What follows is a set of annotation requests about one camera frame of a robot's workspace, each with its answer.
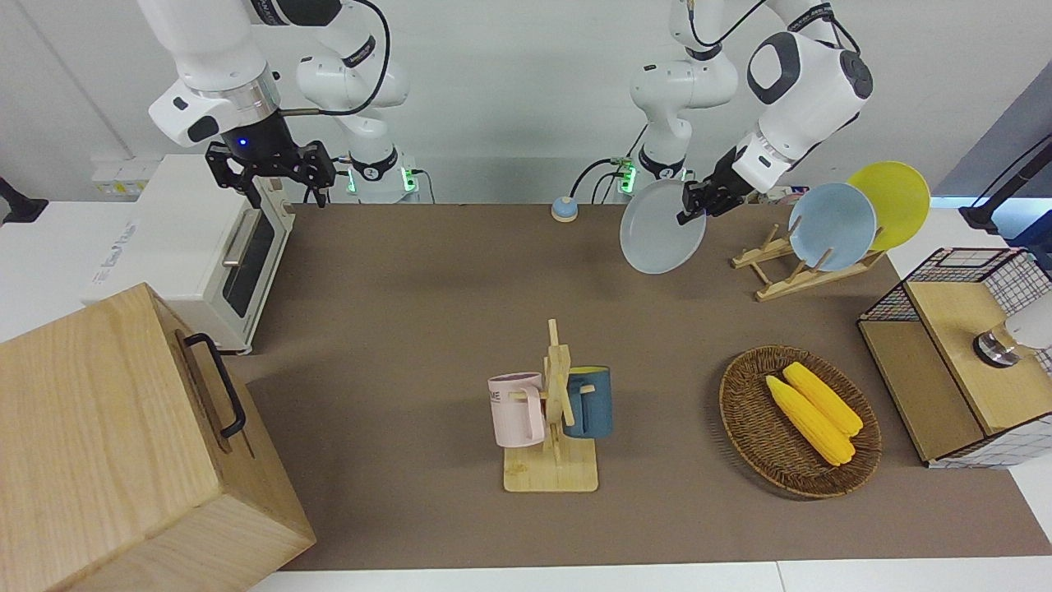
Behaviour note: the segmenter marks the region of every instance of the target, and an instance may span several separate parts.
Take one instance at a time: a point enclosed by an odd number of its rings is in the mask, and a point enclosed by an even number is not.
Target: woven tray
[[[764,377],[798,362],[822,379],[858,414],[863,429],[851,438],[854,458],[831,467],[774,405]],[[881,428],[869,402],[841,371],[804,350],[765,346],[740,355],[720,385],[720,414],[731,444],[761,476],[806,498],[835,497],[869,481],[881,462]]]

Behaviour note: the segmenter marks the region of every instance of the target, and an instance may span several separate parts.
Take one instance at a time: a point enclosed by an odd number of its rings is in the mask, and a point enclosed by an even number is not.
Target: oven door handle
[[[226,253],[223,254],[224,267],[240,267],[245,262],[248,245],[251,244],[256,226],[259,225],[262,215],[263,212],[259,209],[246,209],[241,215],[241,222],[238,223],[238,230],[234,232],[234,240],[230,241]]]

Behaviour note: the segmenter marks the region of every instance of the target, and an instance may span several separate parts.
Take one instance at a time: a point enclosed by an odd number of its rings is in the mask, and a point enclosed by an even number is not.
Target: black metal handle
[[[211,341],[211,338],[208,338],[204,333],[195,333],[194,335],[183,340],[183,344],[186,344],[187,348],[198,344],[204,344],[208,347],[208,353],[211,354],[211,360],[216,363],[216,370],[219,371],[219,377],[223,380],[223,387],[226,388],[226,394],[230,397],[230,407],[234,408],[234,423],[220,430],[219,435],[224,438],[230,438],[244,429],[245,410],[241,407],[241,400],[238,399],[238,391],[234,388],[234,383],[230,382],[230,375],[226,372],[226,365],[223,364],[223,359],[219,356],[219,348],[216,347],[216,343]]]

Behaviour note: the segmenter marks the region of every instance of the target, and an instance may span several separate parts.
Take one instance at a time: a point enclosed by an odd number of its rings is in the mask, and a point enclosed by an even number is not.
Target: brown table surface
[[[294,570],[1050,554],[1011,475],[929,470],[855,320],[887,262],[753,302],[728,257],[788,209],[709,220],[662,275],[621,253],[622,207],[330,206],[298,210],[256,351],[230,360],[318,534]],[[772,277],[791,264],[765,263]],[[574,364],[611,367],[612,436],[592,494],[510,494],[486,379],[540,371],[549,318]],[[810,350],[865,392],[884,460],[857,492],[772,493],[723,434],[720,379],[766,344]]]

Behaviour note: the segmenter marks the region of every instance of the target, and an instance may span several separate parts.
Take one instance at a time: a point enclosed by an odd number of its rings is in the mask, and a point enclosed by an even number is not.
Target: plate
[[[876,233],[876,213],[866,195],[847,183],[827,183],[804,193],[789,215],[789,227],[803,216],[789,237],[793,252],[815,267],[827,249],[833,252],[822,266],[835,271],[866,256]]]
[[[931,190],[924,176],[909,164],[886,160],[864,166],[848,184],[866,193],[884,229],[870,248],[887,250],[917,233],[931,209]]]
[[[827,464],[771,399],[764,377],[781,375],[794,362],[822,379],[862,419],[862,431],[851,438],[855,455],[850,463]],[[881,427],[866,396],[833,365],[804,350],[765,346],[735,359],[720,384],[720,415],[746,464],[793,496],[850,493],[869,481],[881,462]]]
[[[628,263],[645,273],[663,273],[679,267],[697,250],[705,236],[707,216],[680,225],[683,181],[663,179],[644,187],[621,218],[621,251]]]

